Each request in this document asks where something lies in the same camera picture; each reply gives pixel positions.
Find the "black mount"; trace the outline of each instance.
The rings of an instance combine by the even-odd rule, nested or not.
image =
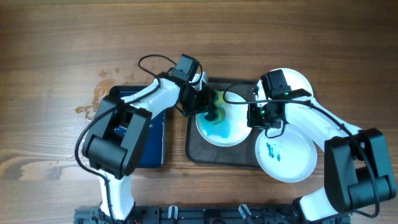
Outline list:
[[[189,83],[195,76],[198,67],[197,59],[183,54],[177,66],[171,69],[171,73],[162,72],[158,77],[173,81],[180,87],[178,102],[182,105],[182,111],[186,116],[208,112],[205,118],[213,121],[217,117],[216,106],[213,103],[216,92],[208,85],[203,85],[201,90],[196,90],[193,86],[199,84],[201,80]]]
[[[116,224],[296,224],[302,222],[299,213],[293,213],[292,204],[265,207],[136,207],[135,215]],[[74,224],[112,224],[98,207],[76,209]],[[313,224],[350,224],[348,215],[328,218]]]
[[[260,80],[266,98],[273,100],[293,100],[301,96],[311,96],[311,94],[304,89],[292,91],[281,69],[268,72],[263,75]],[[267,136],[268,138],[276,138],[283,135],[286,123],[285,103],[269,102],[263,107],[258,107],[257,104],[248,105],[248,127],[265,129],[266,136],[268,129],[282,128],[279,135],[273,137]]]
[[[354,139],[364,146],[380,202],[394,198],[397,187],[383,134],[372,128],[361,130]],[[358,150],[349,137],[325,141],[325,191],[329,202],[339,213],[374,204],[368,169],[354,167],[355,159],[363,161]]]
[[[119,98],[105,96],[95,117],[122,103],[124,101]],[[151,117],[152,113],[142,108],[129,106],[124,110],[116,110],[90,128],[81,152],[88,158],[92,168],[103,169],[120,180],[138,166]],[[112,131],[119,126],[127,129],[123,138]]]

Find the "wooden table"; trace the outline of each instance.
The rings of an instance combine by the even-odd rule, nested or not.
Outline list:
[[[192,55],[214,77],[300,71],[324,107],[385,134],[398,177],[396,2],[15,1],[23,2],[30,5],[0,6],[0,223],[71,223],[75,208],[100,203],[98,178],[72,156],[75,141],[112,86],[152,81],[137,67],[152,53]],[[144,65],[170,67],[161,59]],[[178,111],[167,112],[163,168],[133,174],[138,205],[289,203],[323,186],[322,153],[295,184],[196,166],[184,154],[185,125]],[[396,199],[381,204],[376,220],[353,217],[397,222]]]

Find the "white bowl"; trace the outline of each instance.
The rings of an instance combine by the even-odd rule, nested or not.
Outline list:
[[[270,129],[267,135],[280,134],[282,129]],[[283,182],[298,182],[307,178],[317,164],[317,149],[313,141],[299,128],[286,124],[283,135],[269,139],[263,131],[256,141],[256,157],[262,169]]]
[[[229,101],[245,101],[236,93],[227,92],[225,98]],[[225,118],[219,124],[213,124],[205,119],[207,113],[197,114],[195,121],[201,136],[208,142],[221,147],[234,146],[245,140],[251,131],[248,127],[248,106],[232,105],[223,102],[220,108],[225,110]]]

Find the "blue paint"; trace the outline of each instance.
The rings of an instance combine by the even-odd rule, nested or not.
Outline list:
[[[218,124],[213,124],[212,122],[206,120],[205,116],[207,113],[202,113],[199,115],[199,120],[202,130],[207,132],[207,136],[215,135],[221,138],[228,138],[231,132],[231,125],[229,125],[227,120],[224,120]]]
[[[268,148],[268,156],[274,158],[276,154],[276,159],[280,161],[280,151],[276,150],[276,145],[274,144],[273,146],[271,146],[267,142],[267,148]]]
[[[268,156],[274,158],[275,157],[274,148],[271,147],[271,145],[268,144],[268,142],[267,142],[267,148],[268,148]]]

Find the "black cable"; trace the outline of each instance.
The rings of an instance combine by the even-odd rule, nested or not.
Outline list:
[[[89,169],[89,168],[87,168],[86,166],[83,165],[83,163],[81,162],[81,160],[80,160],[80,158],[79,158],[79,147],[80,147],[81,141],[83,140],[83,137],[85,136],[85,134],[86,134],[86,133],[88,132],[88,130],[89,130],[90,128],[92,128],[92,127],[94,126],[94,124],[97,123],[100,119],[104,118],[106,115],[112,113],[113,111],[116,111],[116,110],[123,110],[123,109],[125,109],[125,108],[128,108],[128,107],[130,106],[131,103],[136,103],[136,102],[138,102],[138,101],[140,101],[140,100],[142,100],[142,99],[148,97],[149,95],[153,94],[154,92],[156,92],[156,91],[160,88],[160,78],[157,77],[153,72],[151,72],[151,71],[149,71],[148,69],[146,69],[146,68],[144,68],[144,67],[141,66],[141,62],[142,62],[145,58],[149,58],[149,57],[162,57],[162,58],[166,58],[168,61],[170,61],[170,62],[172,62],[174,65],[176,65],[176,63],[175,63],[173,60],[169,59],[169,58],[166,57],[166,56],[159,55],[159,54],[146,55],[146,56],[140,58],[139,61],[138,61],[138,67],[141,68],[143,71],[145,71],[145,72],[151,74],[151,75],[157,80],[157,86],[156,86],[153,90],[151,90],[150,92],[148,92],[148,93],[146,93],[146,94],[144,94],[144,95],[142,95],[142,96],[136,98],[135,100],[128,101],[128,102],[125,102],[125,103],[123,103],[123,104],[117,105],[117,106],[115,106],[115,107],[113,107],[113,108],[108,109],[108,110],[105,111],[104,113],[101,113],[101,114],[99,114],[98,116],[96,116],[96,117],[94,118],[94,120],[93,120],[90,124],[88,124],[87,127],[81,132],[81,134],[79,135],[79,138],[77,139],[76,145],[75,145],[75,158],[76,158],[76,161],[77,161],[78,165],[79,165],[83,170],[85,170],[85,171],[87,171],[87,172],[89,172],[89,173],[91,173],[91,174],[97,175],[98,177],[101,177],[101,178],[104,180],[105,189],[106,189],[106,200],[108,201],[109,216],[111,217],[112,222],[113,222],[114,224],[116,223],[116,221],[115,221],[115,219],[114,219],[113,212],[112,212],[111,195],[110,195],[110,192],[109,192],[109,180],[108,180],[108,178],[106,178],[103,174],[100,174],[100,173],[98,173],[98,172],[96,172],[96,171],[94,171],[94,170],[91,170],[91,169]]]
[[[280,132],[280,134],[278,134],[278,135],[276,135],[276,136],[271,136],[271,137],[269,137],[269,136],[267,135],[268,129],[266,129],[266,137],[269,138],[269,139],[273,139],[273,138],[277,138],[277,137],[283,135],[283,134],[285,133],[285,127],[286,127],[286,122],[284,121],[284,123],[283,123],[283,125],[282,125],[282,131]]]
[[[176,104],[174,107],[175,107],[182,115],[188,117],[188,115],[187,115],[182,109],[180,109],[180,108],[177,106],[177,104]]]
[[[373,213],[373,214],[370,215],[370,214],[368,214],[368,213],[365,213],[365,212],[362,212],[362,211],[359,211],[359,210],[354,210],[354,212],[356,212],[356,213],[358,213],[358,214],[360,214],[360,215],[363,215],[363,216],[365,216],[365,217],[368,217],[368,218],[375,218],[375,217],[379,214],[379,212],[380,212],[380,199],[379,199],[379,193],[378,193],[378,191],[377,191],[376,181],[375,181],[375,179],[374,179],[374,174],[373,174],[373,170],[372,170],[372,167],[371,167],[371,165],[370,165],[369,159],[368,159],[368,157],[365,155],[363,147],[362,147],[361,145],[359,145],[359,143],[355,140],[353,134],[345,127],[344,124],[338,122],[332,115],[330,115],[330,114],[328,114],[326,111],[324,111],[324,110],[322,110],[322,109],[316,107],[316,106],[315,106],[314,104],[312,104],[310,101],[299,101],[299,100],[259,100],[259,101],[248,101],[248,102],[232,102],[232,101],[228,101],[228,100],[225,98],[226,92],[227,92],[230,88],[232,88],[232,87],[234,87],[234,86],[236,86],[236,85],[241,85],[241,84],[253,84],[253,85],[255,85],[254,82],[242,82],[242,83],[235,83],[235,84],[230,85],[229,87],[227,87],[227,89],[225,89],[225,91],[224,91],[224,93],[223,93],[223,100],[224,100],[226,103],[233,104],[233,105],[245,105],[245,104],[255,104],[255,103],[269,103],[269,102],[296,103],[296,104],[308,106],[308,107],[310,107],[311,109],[315,109],[315,110],[321,112],[321,113],[322,113],[323,115],[325,115],[327,118],[329,118],[330,120],[332,120],[341,130],[343,130],[343,131],[350,137],[350,139],[351,139],[351,141],[353,142],[354,146],[355,146],[356,148],[358,148],[359,154],[360,154],[360,156],[363,158],[363,160],[364,160],[364,162],[365,162],[365,165],[366,165],[366,168],[368,168],[368,172],[369,172],[369,176],[370,176],[370,178],[371,178],[371,183],[372,183],[372,188],[373,188],[373,195],[374,195],[374,205],[375,205],[375,208],[374,208],[374,213]]]

